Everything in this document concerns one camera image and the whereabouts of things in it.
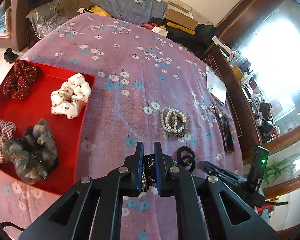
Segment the red jewelry tray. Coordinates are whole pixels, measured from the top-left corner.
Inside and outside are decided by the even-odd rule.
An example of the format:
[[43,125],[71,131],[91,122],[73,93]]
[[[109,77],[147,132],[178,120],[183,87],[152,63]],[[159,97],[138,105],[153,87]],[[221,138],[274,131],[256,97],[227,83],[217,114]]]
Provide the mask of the red jewelry tray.
[[17,60],[0,86],[0,170],[54,194],[74,185],[94,82],[89,74]]

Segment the black smartphone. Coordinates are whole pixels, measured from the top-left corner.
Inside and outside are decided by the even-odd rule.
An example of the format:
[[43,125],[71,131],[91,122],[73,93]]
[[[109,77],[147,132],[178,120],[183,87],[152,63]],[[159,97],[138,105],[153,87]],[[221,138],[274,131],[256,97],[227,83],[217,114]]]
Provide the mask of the black smartphone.
[[234,152],[234,143],[232,140],[231,129],[228,119],[223,114],[218,115],[219,123],[221,126],[221,133],[223,137],[224,149],[226,152]]

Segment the grey fluffy scrunchie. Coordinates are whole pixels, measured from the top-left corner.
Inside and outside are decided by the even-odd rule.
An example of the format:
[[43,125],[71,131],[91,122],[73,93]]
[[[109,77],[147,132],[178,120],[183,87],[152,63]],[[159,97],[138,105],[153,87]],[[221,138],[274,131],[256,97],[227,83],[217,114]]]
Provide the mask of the grey fluffy scrunchie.
[[14,165],[18,178],[29,185],[46,179],[58,166],[56,143],[44,118],[27,127],[20,138],[7,140],[2,154]]

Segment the white folded paper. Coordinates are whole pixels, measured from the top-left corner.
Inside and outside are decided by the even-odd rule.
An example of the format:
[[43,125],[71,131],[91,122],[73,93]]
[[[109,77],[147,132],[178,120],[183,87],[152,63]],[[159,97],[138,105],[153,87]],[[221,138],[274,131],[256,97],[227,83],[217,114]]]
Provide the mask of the white folded paper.
[[221,105],[226,103],[226,86],[225,83],[214,73],[214,71],[206,67],[207,90],[217,99]]

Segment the white floral scrunchie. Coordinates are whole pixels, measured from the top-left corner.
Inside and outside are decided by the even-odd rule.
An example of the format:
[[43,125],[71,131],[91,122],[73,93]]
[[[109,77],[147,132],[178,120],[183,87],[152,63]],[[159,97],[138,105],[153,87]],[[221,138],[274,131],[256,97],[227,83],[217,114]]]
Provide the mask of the white floral scrunchie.
[[81,73],[77,73],[51,93],[51,113],[65,115],[68,119],[76,118],[87,105],[90,94],[89,83]]

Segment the pink floral bed sheet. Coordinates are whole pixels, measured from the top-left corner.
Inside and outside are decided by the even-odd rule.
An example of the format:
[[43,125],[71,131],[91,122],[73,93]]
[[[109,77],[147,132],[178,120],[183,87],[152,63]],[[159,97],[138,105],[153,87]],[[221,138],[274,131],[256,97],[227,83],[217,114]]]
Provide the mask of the pink floral bed sheet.
[[141,141],[151,154],[188,146],[208,160],[243,173],[241,151],[224,150],[212,107],[229,120],[207,91],[206,64],[180,45],[137,25],[82,14],[49,33],[23,59],[96,77],[82,131],[77,177],[105,176]]

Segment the wooden dresser with mirror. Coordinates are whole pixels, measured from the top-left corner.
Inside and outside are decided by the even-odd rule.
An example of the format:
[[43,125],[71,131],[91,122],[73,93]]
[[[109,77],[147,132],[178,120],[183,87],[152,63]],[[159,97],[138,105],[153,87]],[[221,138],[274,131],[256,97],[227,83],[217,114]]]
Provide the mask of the wooden dresser with mirror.
[[212,44],[202,55],[226,85],[233,142],[249,170],[255,146],[269,151],[266,197],[300,187],[300,4],[296,0],[240,0],[217,24],[217,37],[250,62],[236,76]]

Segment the dark red dotted scrunchie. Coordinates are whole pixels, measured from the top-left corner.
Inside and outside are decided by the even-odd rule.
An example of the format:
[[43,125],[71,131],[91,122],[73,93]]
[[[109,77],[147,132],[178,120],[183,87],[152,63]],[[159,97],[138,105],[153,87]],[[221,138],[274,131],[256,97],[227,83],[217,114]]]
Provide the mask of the dark red dotted scrunchie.
[[9,98],[25,100],[38,73],[37,66],[24,60],[16,61],[12,73],[4,81],[2,93]]

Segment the black bag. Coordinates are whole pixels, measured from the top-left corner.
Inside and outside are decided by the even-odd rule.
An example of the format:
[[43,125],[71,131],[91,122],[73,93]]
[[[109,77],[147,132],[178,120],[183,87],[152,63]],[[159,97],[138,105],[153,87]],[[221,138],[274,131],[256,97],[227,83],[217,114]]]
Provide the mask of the black bag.
[[189,34],[181,29],[168,25],[168,20],[163,18],[151,18],[149,24],[161,27],[165,26],[168,31],[167,38],[175,43],[183,45],[190,50],[196,57],[201,57],[213,43],[212,38],[219,34],[219,31],[213,25],[198,24],[195,33]]

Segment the black shoe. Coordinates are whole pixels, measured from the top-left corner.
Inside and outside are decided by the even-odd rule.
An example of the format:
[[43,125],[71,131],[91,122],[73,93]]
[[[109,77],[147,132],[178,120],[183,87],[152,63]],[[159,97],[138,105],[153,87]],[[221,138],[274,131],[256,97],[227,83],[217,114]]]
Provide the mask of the black shoe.
[[18,54],[12,51],[12,48],[7,48],[4,52],[4,59],[8,63],[14,63],[18,58]]

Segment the cardboard box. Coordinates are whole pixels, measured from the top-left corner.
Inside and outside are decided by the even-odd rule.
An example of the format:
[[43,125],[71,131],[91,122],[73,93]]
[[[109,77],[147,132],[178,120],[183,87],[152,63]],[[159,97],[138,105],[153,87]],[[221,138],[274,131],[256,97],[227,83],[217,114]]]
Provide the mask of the cardboard box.
[[186,33],[194,35],[198,22],[193,18],[192,12],[172,3],[168,2],[164,19],[167,25],[176,29],[180,29]]

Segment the grey patterned pillow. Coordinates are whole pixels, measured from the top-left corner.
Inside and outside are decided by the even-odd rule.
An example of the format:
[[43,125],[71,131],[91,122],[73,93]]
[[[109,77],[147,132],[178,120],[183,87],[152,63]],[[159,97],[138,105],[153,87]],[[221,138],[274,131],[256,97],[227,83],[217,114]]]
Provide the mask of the grey patterned pillow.
[[41,39],[47,34],[68,21],[66,17],[59,16],[57,5],[59,0],[48,2],[32,9],[26,16],[31,22],[36,36]]

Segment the yellow bag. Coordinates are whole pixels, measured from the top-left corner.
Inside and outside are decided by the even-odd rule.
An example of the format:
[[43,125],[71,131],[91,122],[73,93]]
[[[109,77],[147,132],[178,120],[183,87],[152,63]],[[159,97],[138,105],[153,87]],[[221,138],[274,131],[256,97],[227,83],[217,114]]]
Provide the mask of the yellow bag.
[[98,7],[97,5],[90,6],[89,10],[100,16],[112,17],[112,15],[110,13],[106,12],[104,9],[102,9],[101,7]]

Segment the blue grey quilt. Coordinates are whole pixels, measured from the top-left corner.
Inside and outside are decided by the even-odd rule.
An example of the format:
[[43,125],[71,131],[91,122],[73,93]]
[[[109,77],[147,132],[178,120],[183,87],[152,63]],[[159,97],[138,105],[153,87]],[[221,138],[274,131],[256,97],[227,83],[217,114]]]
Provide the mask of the blue grey quilt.
[[141,25],[151,18],[163,18],[167,2],[156,0],[89,0],[114,18]]

